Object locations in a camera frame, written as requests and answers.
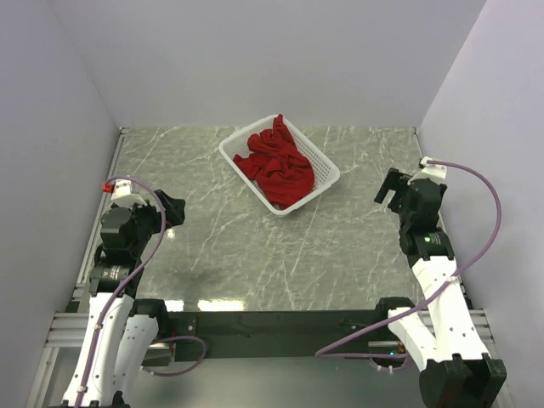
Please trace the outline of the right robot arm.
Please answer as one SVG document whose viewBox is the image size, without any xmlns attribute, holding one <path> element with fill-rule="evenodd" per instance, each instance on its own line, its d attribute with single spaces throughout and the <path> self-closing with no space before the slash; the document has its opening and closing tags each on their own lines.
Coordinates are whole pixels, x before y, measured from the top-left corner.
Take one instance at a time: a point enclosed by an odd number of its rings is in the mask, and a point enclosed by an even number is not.
<svg viewBox="0 0 544 408">
<path fill-rule="evenodd" d="M 422 401 L 427 407 L 491 407 L 507 378 L 501 360 L 481 340 L 456 276 L 448 235 L 439 226 L 446 192 L 445 169 L 423 169 L 415 176 L 391 168 L 377 192 L 399 216 L 399 246 L 422 288 L 433 327 L 428 329 L 411 303 L 383 298 L 373 318 L 381 338 L 397 337 L 416 363 Z"/>
</svg>

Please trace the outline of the white plastic basket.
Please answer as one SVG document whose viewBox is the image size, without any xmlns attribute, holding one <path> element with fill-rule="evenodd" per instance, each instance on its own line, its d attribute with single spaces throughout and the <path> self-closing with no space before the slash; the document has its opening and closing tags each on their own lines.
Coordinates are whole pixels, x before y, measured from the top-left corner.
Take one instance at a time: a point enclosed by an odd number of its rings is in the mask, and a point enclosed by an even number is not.
<svg viewBox="0 0 544 408">
<path fill-rule="evenodd" d="M 249 186 L 250 190 L 255 193 L 258 199 L 276 216 L 284 217 L 288 213 L 300 208 L 310 200 L 314 199 L 319 194 L 323 193 L 340 177 L 340 171 L 338 167 L 317 148 L 311 140 L 301 133 L 292 123 L 290 123 L 284 117 L 284 123 L 292 133 L 295 144 L 302 155 L 306 156 L 314 170 L 315 182 L 313 190 L 306 195 L 300 201 L 297 201 L 292 206 L 285 210 L 280 210 L 277 206 L 271 204 L 265 197 L 263 191 L 258 187 L 258 184 L 249 180 L 244 173 L 233 162 L 233 158 L 236 154 L 247 157 L 250 154 L 250 150 L 247 147 L 247 141 L 249 137 L 254 133 L 260 133 L 266 128 L 271 128 L 273 120 L 278 115 L 267 116 L 260 119 L 250 125 L 243 127 L 242 129 L 232 133 L 227 139 L 224 139 L 218 147 L 221 155 L 226 161 L 233 167 L 242 180 Z"/>
</svg>

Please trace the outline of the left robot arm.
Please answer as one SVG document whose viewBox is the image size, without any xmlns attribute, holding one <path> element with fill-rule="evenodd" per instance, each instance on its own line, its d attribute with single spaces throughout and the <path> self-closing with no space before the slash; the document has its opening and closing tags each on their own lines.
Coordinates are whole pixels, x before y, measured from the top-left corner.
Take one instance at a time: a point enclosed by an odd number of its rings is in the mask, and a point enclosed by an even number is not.
<svg viewBox="0 0 544 408">
<path fill-rule="evenodd" d="M 161 208 L 132 191 L 116 193 L 100 220 L 89 276 L 88 322 L 63 407 L 126 407 L 152 342 L 170 331 L 161 299 L 137 299 L 150 238 L 183 224 L 185 201 L 155 190 Z"/>
</svg>

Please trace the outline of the red t shirt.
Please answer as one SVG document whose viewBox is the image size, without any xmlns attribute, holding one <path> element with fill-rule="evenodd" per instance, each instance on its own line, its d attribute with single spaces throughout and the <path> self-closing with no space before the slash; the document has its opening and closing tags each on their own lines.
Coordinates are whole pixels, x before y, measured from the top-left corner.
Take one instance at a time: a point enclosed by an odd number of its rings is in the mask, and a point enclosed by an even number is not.
<svg viewBox="0 0 544 408">
<path fill-rule="evenodd" d="M 274 118 L 271 128 L 252 134 L 247 147 L 249 156 L 236 154 L 233 162 L 280 210 L 292 206 L 313 190 L 312 165 L 298 150 L 282 114 Z"/>
</svg>

